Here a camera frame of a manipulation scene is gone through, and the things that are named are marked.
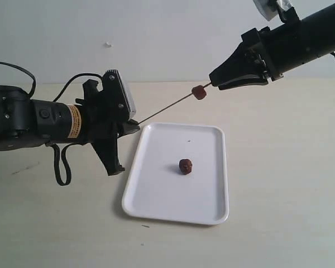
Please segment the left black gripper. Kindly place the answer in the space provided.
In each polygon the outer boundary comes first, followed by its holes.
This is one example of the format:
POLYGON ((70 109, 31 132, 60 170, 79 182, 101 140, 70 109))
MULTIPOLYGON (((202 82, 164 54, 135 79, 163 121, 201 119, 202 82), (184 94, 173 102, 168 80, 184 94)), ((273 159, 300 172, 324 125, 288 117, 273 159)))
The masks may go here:
POLYGON ((70 105, 71 127, 69 138, 92 142, 91 145, 104 165, 108 176, 125 171, 118 158, 118 138, 140 130, 138 122, 116 122, 110 115, 98 82, 89 79, 83 84, 84 97, 70 105))

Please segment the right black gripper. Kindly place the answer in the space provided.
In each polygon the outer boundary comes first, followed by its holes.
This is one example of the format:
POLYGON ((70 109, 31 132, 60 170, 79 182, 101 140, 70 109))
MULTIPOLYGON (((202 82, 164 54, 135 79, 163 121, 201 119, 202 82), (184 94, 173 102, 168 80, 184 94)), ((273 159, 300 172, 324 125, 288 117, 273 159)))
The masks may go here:
POLYGON ((241 37, 243 43, 209 74, 210 82, 219 90, 267 85, 264 72, 275 81, 285 72, 310 61, 310 47, 298 18, 288 19, 273 30, 253 28, 241 37))

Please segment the right grey black robot arm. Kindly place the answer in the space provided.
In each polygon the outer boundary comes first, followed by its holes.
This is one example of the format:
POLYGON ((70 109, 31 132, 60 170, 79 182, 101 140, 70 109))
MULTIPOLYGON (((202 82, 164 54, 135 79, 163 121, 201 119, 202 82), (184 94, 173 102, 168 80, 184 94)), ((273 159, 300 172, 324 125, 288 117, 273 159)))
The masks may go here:
POLYGON ((231 56, 210 73, 212 86, 226 90, 266 85, 325 55, 335 58, 335 3, 302 20, 290 1, 255 1, 255 5, 266 20, 278 16, 283 24, 243 33, 231 56))

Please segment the left grey black robot arm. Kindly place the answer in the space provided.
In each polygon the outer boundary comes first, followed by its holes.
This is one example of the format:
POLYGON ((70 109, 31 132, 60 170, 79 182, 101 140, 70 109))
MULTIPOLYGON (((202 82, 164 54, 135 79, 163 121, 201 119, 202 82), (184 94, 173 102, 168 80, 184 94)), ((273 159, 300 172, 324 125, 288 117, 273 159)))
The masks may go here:
POLYGON ((52 147, 55 176, 60 180, 59 162, 64 163, 68 179, 71 171, 66 149, 58 145, 90 144, 108 175, 123 172, 117 140, 140 129, 123 85, 104 82, 98 90, 98 82, 89 79, 83 93, 84 98, 75 104, 64 104, 31 99, 19 87, 0 85, 0 151, 52 147))

